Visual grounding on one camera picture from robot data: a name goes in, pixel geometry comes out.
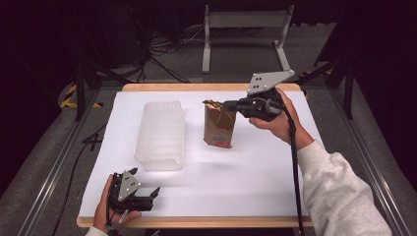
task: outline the clear plastic container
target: clear plastic container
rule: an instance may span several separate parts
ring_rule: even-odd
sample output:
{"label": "clear plastic container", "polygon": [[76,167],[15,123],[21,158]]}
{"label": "clear plastic container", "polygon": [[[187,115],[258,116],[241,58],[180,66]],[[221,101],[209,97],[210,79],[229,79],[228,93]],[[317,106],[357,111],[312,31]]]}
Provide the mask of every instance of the clear plastic container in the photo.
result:
{"label": "clear plastic container", "polygon": [[144,106],[135,159],[145,170],[179,170],[184,163],[185,112],[179,101]]}

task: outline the brown paper bag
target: brown paper bag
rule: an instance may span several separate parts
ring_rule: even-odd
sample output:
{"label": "brown paper bag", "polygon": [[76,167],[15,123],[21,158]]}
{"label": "brown paper bag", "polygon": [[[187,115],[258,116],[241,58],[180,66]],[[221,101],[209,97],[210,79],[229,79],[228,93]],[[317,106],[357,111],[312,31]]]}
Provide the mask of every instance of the brown paper bag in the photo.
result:
{"label": "brown paper bag", "polygon": [[210,146],[232,148],[236,112],[223,108],[218,101],[205,100],[205,142]]}

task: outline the metal rod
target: metal rod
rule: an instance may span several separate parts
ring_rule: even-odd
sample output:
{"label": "metal rod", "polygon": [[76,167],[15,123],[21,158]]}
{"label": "metal rod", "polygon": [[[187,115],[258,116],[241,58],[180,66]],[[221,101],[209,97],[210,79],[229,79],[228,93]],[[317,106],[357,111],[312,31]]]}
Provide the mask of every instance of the metal rod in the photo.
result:
{"label": "metal rod", "polygon": [[75,122],[73,127],[71,128],[70,134],[65,141],[64,145],[59,152],[54,165],[52,166],[46,180],[43,182],[42,188],[40,189],[36,200],[34,201],[30,212],[28,213],[21,229],[19,230],[18,236],[21,235],[31,235],[32,231],[36,227],[37,223],[40,220],[40,217],[43,214],[43,211],[46,208],[46,205],[49,202],[50,197],[55,189],[56,184],[62,174],[62,171],[65,167],[65,164],[68,162],[70,158],[70,151],[74,146],[74,142],[80,133],[81,129],[84,126],[84,123],[88,117],[89,111],[91,110],[96,98],[98,95],[98,90],[92,90],[89,93],[88,102],[87,102],[87,109],[84,112],[84,115],[81,117],[80,121]]}
{"label": "metal rod", "polygon": [[390,191],[383,174],[375,164],[368,149],[366,148],[365,142],[362,139],[354,120],[351,120],[346,116],[343,109],[343,101],[341,95],[335,89],[329,89],[328,92],[332,98],[333,103],[337,107],[339,116],[343,119],[343,122],[346,125],[360,153],[359,158],[371,182],[371,187],[375,191],[375,194],[377,195],[381,205],[384,208],[388,223],[391,226],[393,234],[398,236],[412,235],[404,219],[402,218],[401,213],[399,212],[393,194]]}

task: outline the white sweater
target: white sweater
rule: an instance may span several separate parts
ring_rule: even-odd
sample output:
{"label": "white sweater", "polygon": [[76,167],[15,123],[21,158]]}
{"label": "white sweater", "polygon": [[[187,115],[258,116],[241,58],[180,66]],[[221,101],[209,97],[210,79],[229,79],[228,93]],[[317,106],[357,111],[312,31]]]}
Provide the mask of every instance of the white sweater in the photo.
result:
{"label": "white sweater", "polygon": [[[371,188],[355,175],[340,153],[317,141],[297,152],[303,173],[304,203],[316,235],[392,235],[375,208]],[[87,236],[105,236],[91,227]]]}

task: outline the metal stand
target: metal stand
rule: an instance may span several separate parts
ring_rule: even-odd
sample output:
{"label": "metal stand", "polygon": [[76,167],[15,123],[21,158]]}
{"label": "metal stand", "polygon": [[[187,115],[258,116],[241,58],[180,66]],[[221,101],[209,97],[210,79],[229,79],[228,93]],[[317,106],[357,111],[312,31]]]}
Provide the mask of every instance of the metal stand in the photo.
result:
{"label": "metal stand", "polygon": [[211,42],[209,40],[210,28],[281,28],[279,40],[273,42],[283,71],[289,71],[290,67],[286,59],[283,45],[291,22],[294,6],[286,11],[272,12],[210,12],[206,5],[205,16],[205,49],[203,55],[202,72],[209,72],[211,55]]}

